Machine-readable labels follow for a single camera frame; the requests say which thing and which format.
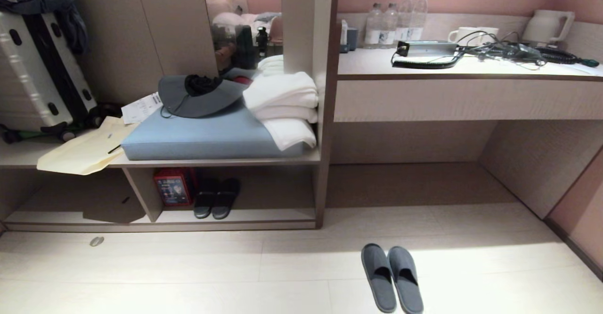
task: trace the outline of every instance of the water bottle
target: water bottle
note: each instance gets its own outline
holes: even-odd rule
[[[376,49],[379,47],[379,36],[381,36],[381,24],[383,23],[381,4],[373,4],[373,9],[368,13],[367,32],[364,36],[364,48]]]
[[[413,0],[403,0],[398,10],[398,25],[396,26],[396,35],[394,37],[394,47],[398,46],[399,41],[408,41],[408,31],[411,27],[411,17],[413,17]]]
[[[387,11],[383,14],[383,25],[379,35],[379,47],[389,49],[394,47],[396,37],[396,24],[398,24],[398,7],[396,3],[390,3]]]
[[[425,27],[427,19],[427,0],[418,0],[413,9],[413,17],[411,17],[411,30],[408,33],[410,41],[420,41],[421,35]]]

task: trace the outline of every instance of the gray slipper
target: gray slipper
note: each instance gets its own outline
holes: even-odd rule
[[[362,248],[361,257],[377,308],[384,313],[393,313],[396,310],[396,294],[385,252],[378,245],[369,243]]]
[[[391,274],[394,277],[394,286],[398,291],[400,305],[408,314],[423,312],[423,299],[418,288],[416,267],[411,253],[402,247],[393,247],[387,254],[390,261]]]

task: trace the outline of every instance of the blue cushion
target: blue cushion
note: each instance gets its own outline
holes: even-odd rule
[[[238,101],[204,118],[164,118],[157,110],[123,140],[131,161],[295,157],[303,143],[280,151],[270,133]]]

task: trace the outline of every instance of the box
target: box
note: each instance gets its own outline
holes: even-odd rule
[[[154,179],[164,205],[193,203],[197,180],[197,172],[193,168],[164,168],[155,173]]]

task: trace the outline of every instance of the black slipper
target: black slipper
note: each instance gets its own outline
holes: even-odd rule
[[[408,314],[423,312],[423,299],[418,288],[416,267],[411,253],[402,247],[393,247],[387,254],[390,261],[391,274],[394,276],[394,286],[398,291],[400,305]]]
[[[240,191],[241,183],[237,179],[228,179],[220,183],[220,191],[218,191],[218,197],[212,210],[214,219],[222,220],[230,214],[232,205]]]
[[[195,206],[193,212],[198,219],[205,219],[212,211],[218,194],[218,179],[202,179],[199,193],[195,195]]]
[[[368,284],[373,291],[377,308],[384,313],[396,310],[396,294],[392,286],[390,263],[383,249],[374,243],[362,248],[362,266],[367,273]]]

